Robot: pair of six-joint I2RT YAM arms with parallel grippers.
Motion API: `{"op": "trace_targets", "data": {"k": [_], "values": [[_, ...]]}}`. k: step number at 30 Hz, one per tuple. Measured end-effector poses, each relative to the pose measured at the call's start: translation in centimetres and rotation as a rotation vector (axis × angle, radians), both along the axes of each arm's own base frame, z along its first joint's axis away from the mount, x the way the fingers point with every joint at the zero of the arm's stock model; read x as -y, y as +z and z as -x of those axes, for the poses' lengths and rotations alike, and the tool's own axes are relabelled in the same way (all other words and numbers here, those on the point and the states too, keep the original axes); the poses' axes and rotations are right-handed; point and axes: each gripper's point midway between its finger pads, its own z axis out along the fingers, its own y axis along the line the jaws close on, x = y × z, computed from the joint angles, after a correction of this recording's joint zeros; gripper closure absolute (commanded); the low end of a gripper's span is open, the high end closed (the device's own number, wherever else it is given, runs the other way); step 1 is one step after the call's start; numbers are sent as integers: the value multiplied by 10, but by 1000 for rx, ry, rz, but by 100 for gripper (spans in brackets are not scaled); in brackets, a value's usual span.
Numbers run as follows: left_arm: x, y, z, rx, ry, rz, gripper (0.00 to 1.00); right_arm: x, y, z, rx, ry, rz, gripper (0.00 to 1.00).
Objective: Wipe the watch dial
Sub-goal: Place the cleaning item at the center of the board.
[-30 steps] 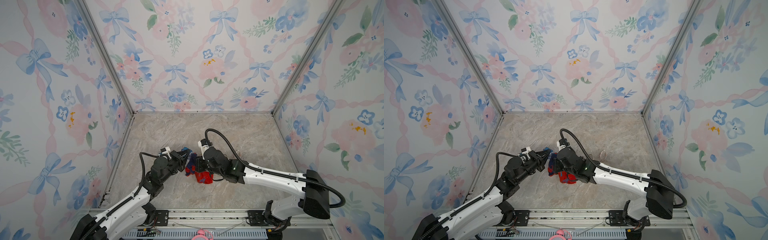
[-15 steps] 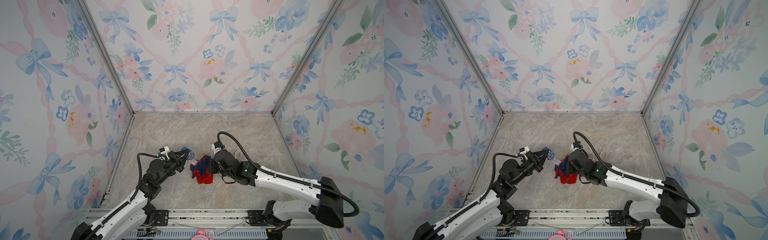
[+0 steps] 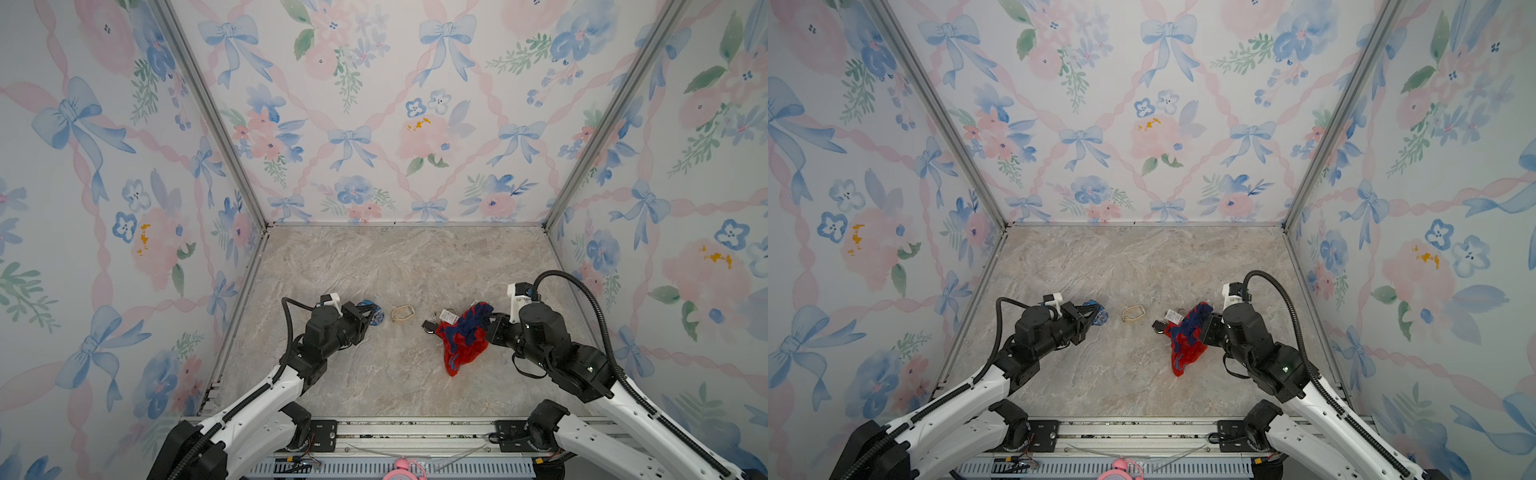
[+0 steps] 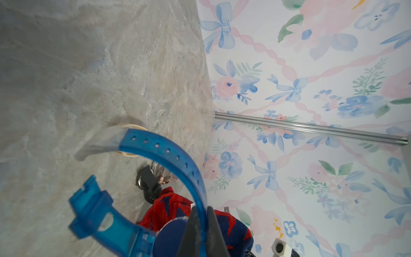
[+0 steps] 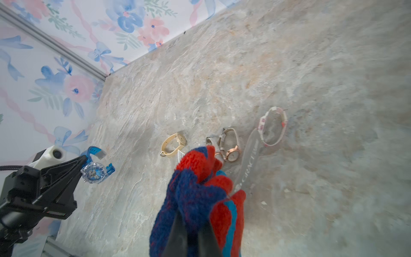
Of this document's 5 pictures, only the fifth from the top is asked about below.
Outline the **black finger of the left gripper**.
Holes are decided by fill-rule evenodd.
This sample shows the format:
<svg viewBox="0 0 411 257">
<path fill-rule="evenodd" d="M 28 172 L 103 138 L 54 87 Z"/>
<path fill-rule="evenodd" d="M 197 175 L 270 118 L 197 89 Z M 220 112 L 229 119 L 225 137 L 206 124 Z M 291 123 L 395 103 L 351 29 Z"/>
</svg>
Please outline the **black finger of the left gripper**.
<svg viewBox="0 0 411 257">
<path fill-rule="evenodd" d="M 70 161 L 47 167 L 40 196 L 34 201 L 45 217 L 67 219 L 76 209 L 74 190 L 81 177 L 81 168 L 86 163 L 84 155 Z"/>
</svg>

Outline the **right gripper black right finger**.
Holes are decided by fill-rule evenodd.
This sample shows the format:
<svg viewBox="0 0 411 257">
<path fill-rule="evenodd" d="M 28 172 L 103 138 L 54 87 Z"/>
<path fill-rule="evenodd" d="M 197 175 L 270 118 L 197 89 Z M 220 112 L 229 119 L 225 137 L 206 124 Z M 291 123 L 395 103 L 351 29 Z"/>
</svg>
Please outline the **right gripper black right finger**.
<svg viewBox="0 0 411 257">
<path fill-rule="evenodd" d="M 213 227 L 206 223 L 198 233 L 199 257 L 222 257 Z"/>
</svg>

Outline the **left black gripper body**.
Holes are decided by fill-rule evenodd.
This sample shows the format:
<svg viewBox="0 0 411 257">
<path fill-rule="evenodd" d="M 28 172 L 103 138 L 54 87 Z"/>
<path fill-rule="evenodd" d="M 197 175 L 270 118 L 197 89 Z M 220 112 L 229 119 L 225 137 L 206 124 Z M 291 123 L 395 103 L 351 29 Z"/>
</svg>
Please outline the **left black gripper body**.
<svg viewBox="0 0 411 257">
<path fill-rule="evenodd" d="M 47 168 L 29 166 L 1 166 L 1 171 L 11 171 L 1 192 L 2 225 L 37 225 L 44 216 L 34 201 L 40 196 Z"/>
</svg>

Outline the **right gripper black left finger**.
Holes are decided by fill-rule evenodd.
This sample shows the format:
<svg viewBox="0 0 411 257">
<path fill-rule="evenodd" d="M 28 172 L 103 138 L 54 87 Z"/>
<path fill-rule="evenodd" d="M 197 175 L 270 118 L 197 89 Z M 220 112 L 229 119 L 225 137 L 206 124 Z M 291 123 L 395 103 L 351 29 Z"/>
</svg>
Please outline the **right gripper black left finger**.
<svg viewBox="0 0 411 257">
<path fill-rule="evenodd" d="M 187 257 L 188 240 L 183 217 L 176 213 L 162 257 Z"/>
</svg>

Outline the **blue strap watch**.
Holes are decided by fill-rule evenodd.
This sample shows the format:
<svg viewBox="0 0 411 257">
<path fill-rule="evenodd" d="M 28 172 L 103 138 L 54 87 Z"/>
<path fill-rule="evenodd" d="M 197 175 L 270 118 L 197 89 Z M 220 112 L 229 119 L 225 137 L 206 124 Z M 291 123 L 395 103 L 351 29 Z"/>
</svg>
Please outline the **blue strap watch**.
<svg viewBox="0 0 411 257">
<path fill-rule="evenodd" d="M 80 172 L 84 181 L 90 184 L 99 184 L 116 171 L 113 164 L 106 158 L 107 153 L 96 146 L 89 147 L 81 155 L 86 156 L 87 160 Z"/>
</svg>

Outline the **red blue patterned cloth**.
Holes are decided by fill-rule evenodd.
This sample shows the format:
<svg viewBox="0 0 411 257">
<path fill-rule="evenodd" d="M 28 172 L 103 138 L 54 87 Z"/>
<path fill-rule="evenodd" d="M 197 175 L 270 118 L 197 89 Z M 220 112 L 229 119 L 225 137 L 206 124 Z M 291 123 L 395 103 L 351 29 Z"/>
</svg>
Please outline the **red blue patterned cloth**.
<svg viewBox="0 0 411 257">
<path fill-rule="evenodd" d="M 166 250 L 176 215 L 181 215 L 188 257 L 199 256 L 198 233 L 209 223 L 224 257 L 241 256 L 246 193 L 233 191 L 213 146 L 189 151 L 177 164 L 149 238 L 149 255 Z"/>
</svg>

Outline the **gold bracelet watch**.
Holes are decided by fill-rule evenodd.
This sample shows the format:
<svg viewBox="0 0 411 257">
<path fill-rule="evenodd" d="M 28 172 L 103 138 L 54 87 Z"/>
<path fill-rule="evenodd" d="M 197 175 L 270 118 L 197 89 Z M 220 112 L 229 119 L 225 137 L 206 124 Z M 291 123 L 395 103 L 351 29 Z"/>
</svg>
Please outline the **gold bracelet watch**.
<svg viewBox="0 0 411 257">
<path fill-rule="evenodd" d="M 221 157 L 225 162 L 235 162 L 241 154 L 237 131 L 232 128 L 223 128 L 218 137 L 217 144 Z"/>
</svg>

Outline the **pink white watch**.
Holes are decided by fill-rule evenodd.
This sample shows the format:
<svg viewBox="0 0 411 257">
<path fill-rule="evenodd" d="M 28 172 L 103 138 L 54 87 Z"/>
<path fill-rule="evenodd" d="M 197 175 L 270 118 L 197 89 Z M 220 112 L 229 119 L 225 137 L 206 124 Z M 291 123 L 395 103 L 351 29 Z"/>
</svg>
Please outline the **pink white watch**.
<svg viewBox="0 0 411 257">
<path fill-rule="evenodd" d="M 264 147 L 274 147 L 281 142 L 288 125 L 287 114 L 280 107 L 271 107 L 259 120 L 257 132 Z M 276 142 L 267 142 L 266 136 L 277 139 Z"/>
</svg>

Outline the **small gold watch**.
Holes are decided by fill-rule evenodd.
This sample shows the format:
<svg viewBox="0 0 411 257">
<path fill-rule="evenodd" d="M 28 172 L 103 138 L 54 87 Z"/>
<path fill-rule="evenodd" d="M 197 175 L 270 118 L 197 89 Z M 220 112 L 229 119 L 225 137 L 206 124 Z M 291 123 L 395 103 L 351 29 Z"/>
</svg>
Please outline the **small gold watch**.
<svg viewBox="0 0 411 257">
<path fill-rule="evenodd" d="M 214 149 L 215 149 L 214 157 L 215 157 L 217 160 L 219 160 L 221 163 L 224 163 L 224 158 L 222 157 L 222 153 L 221 153 L 221 151 L 220 151 L 220 147 L 219 147 L 216 139 L 215 139 L 215 138 L 212 138 L 212 137 L 207 137 L 207 138 L 206 138 L 206 144 L 207 144 L 207 145 L 211 145 L 211 146 L 214 147 Z"/>
</svg>

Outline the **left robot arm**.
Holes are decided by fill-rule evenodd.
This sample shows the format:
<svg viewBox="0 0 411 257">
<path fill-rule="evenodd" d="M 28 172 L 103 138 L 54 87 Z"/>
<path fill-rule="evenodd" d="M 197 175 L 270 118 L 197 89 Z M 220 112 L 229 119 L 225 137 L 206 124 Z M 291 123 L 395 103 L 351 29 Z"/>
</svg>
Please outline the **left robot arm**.
<svg viewBox="0 0 411 257">
<path fill-rule="evenodd" d="M 1 256 L 12 256 L 43 218 L 65 220 L 77 209 L 74 191 L 86 162 L 82 155 L 41 170 L 11 166 L 1 193 Z"/>
</svg>

